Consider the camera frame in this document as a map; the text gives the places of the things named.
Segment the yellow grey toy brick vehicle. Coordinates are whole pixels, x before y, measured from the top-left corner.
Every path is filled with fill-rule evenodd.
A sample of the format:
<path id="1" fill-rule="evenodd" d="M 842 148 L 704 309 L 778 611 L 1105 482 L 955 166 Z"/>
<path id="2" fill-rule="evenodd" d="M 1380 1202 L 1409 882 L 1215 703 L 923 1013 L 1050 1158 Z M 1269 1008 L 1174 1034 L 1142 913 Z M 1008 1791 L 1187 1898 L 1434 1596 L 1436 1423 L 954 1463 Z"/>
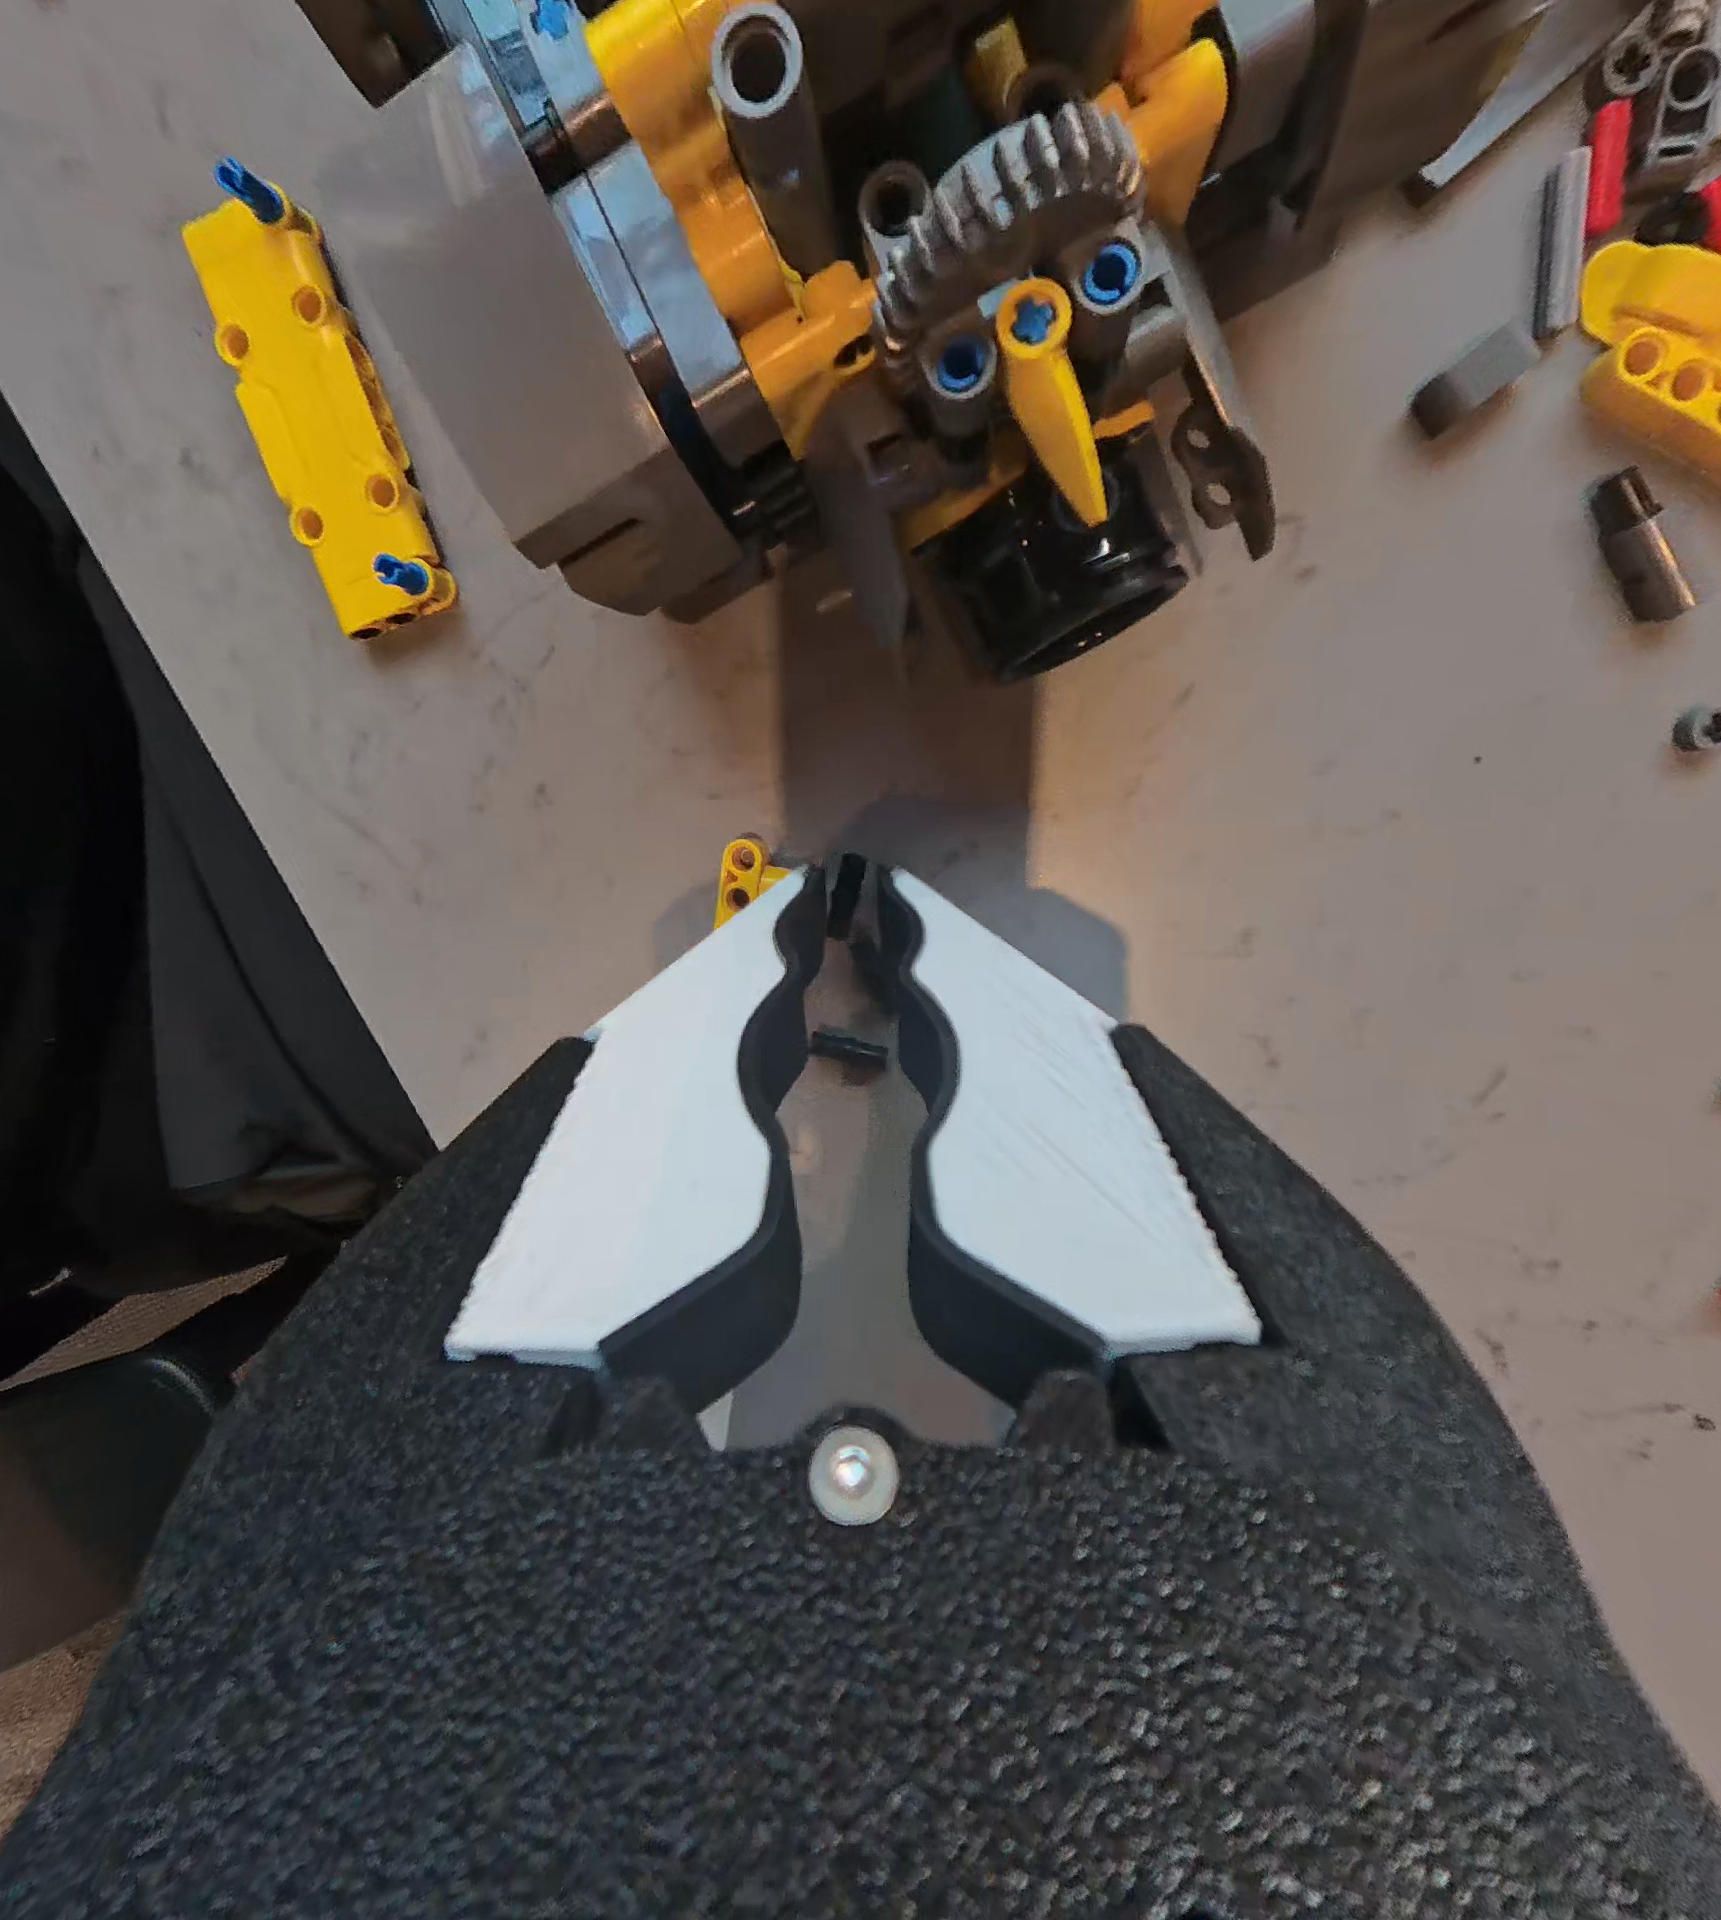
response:
<path id="1" fill-rule="evenodd" d="M 1276 535 L 1222 321 L 1543 3 L 306 3 L 395 45 L 328 233 L 508 541 L 695 622 L 824 562 L 998 683 Z"/>

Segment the person's black clothing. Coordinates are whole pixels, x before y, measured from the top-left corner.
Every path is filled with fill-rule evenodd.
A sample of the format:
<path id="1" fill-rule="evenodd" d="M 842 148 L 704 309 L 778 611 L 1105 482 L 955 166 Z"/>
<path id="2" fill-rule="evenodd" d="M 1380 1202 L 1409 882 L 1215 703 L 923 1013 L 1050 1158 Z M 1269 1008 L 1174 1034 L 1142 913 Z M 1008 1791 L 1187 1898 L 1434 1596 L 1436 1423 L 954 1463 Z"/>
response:
<path id="1" fill-rule="evenodd" d="M 434 1136 L 0 391 L 0 1381 Z"/>

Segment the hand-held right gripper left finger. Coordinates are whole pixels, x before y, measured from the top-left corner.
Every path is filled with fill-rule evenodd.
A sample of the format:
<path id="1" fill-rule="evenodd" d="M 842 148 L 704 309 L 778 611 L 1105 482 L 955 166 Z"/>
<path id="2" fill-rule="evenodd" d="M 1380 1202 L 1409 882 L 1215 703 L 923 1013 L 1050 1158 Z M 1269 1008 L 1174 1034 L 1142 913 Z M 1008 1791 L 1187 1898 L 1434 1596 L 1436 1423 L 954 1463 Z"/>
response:
<path id="1" fill-rule="evenodd" d="M 780 1105 L 818 970 L 821 875 L 796 869 L 585 1034 L 451 1360 L 758 1369 L 778 1353 L 801 1283 Z"/>

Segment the grey desk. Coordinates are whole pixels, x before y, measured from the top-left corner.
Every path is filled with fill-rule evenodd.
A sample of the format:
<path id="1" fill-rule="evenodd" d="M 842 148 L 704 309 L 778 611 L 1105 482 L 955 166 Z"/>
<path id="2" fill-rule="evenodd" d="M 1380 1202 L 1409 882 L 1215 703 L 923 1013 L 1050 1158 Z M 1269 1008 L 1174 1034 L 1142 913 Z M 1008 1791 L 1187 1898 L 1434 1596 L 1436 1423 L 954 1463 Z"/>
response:
<path id="1" fill-rule="evenodd" d="M 1412 391 L 1531 299 L 1574 91 L 1230 323 L 1281 541 L 1032 690 L 896 668 L 815 573 L 701 627 L 519 558 L 392 349 L 463 576 L 335 632 L 180 222 L 328 212 L 368 103 L 290 3 L 0 3 L 0 391 L 435 1142 L 708 924 L 722 843 L 864 843 L 1146 1023 L 1402 1263 L 1721 1801 L 1721 493 L 1564 335 L 1461 437 Z M 1695 609 L 1587 497 L 1641 467 Z"/>

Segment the pile of brick parts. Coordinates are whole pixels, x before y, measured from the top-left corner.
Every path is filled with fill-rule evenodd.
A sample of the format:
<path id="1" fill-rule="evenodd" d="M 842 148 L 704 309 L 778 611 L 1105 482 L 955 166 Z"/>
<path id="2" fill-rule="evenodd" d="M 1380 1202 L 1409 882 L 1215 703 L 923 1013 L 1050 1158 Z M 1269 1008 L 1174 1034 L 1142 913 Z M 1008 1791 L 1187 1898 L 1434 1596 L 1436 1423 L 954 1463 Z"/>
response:
<path id="1" fill-rule="evenodd" d="M 1721 254 L 1721 3 L 1560 3 L 1500 91 L 1445 155 L 1422 166 L 1412 191 L 1430 198 L 1445 190 L 1574 74 L 1587 74 L 1591 115 L 1533 204 L 1531 307 L 1521 323 L 1485 333 L 1415 391 L 1409 412 L 1429 437 L 1455 433 L 1494 404 L 1545 347 L 1587 335 L 1582 275 L 1605 246 Z"/>

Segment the yellow rectangular brick block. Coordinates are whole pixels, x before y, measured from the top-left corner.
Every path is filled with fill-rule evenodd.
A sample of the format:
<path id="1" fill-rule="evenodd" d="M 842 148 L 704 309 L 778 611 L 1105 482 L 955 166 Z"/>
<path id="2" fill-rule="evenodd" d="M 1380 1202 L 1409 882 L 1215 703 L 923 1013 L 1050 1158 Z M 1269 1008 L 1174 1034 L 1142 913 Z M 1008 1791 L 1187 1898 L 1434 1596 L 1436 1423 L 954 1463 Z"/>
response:
<path id="1" fill-rule="evenodd" d="M 184 222 L 181 243 L 213 309 L 216 351 L 322 588 L 375 553 L 448 566 L 318 221 L 236 155 L 219 161 L 216 182 L 225 201 Z"/>

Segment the dark grey pin connector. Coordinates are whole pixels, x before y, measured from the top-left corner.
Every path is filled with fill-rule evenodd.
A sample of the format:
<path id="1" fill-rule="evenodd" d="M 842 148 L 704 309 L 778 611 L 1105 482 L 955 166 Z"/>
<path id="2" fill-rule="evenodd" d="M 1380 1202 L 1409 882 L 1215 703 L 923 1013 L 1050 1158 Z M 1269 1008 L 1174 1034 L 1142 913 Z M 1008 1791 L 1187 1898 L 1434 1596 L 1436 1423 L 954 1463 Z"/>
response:
<path id="1" fill-rule="evenodd" d="M 1662 530 L 1662 503 L 1641 467 L 1600 478 L 1587 507 L 1600 558 L 1635 622 L 1662 626 L 1695 609 L 1695 591 Z"/>

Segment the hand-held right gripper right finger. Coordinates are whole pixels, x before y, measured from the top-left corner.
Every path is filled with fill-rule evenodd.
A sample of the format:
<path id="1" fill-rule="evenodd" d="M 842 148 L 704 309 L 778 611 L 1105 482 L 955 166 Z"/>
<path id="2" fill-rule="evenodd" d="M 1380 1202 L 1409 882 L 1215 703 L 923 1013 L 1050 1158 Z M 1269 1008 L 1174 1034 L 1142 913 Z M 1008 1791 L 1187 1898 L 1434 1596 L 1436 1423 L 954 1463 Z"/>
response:
<path id="1" fill-rule="evenodd" d="M 906 1274 L 941 1358 L 1255 1347 L 1260 1314 L 1114 1020 L 930 882 L 877 882 L 896 1062 L 923 1097 Z"/>

